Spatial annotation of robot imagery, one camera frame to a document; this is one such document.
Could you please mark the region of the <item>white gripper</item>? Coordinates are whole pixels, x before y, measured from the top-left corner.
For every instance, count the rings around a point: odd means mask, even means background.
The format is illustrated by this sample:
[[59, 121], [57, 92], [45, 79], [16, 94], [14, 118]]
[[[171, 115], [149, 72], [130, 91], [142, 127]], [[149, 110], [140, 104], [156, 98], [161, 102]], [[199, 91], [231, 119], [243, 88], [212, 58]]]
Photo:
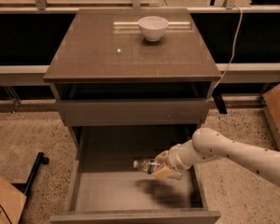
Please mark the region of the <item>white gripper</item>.
[[[180, 144], [177, 144], [171, 147], [168, 150], [164, 150], [162, 153], [155, 157], [155, 161], [157, 163], [166, 163], [177, 172], [184, 172], [190, 168], [189, 165], [186, 165], [180, 156], [180, 152], [183, 151], [184, 148]], [[173, 175], [173, 171], [167, 166], [161, 166], [156, 169], [152, 175], [158, 179], [171, 177]]]

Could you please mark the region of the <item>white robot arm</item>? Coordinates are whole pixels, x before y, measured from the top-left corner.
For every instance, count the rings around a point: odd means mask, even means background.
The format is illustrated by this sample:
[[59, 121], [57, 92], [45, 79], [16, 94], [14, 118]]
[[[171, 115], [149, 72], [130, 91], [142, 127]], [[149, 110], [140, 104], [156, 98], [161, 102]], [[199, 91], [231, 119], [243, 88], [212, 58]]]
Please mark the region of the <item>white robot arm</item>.
[[156, 178], [177, 178], [192, 165], [229, 159], [280, 188], [280, 152], [232, 141], [209, 129], [196, 130], [189, 141], [159, 154], [155, 161]]

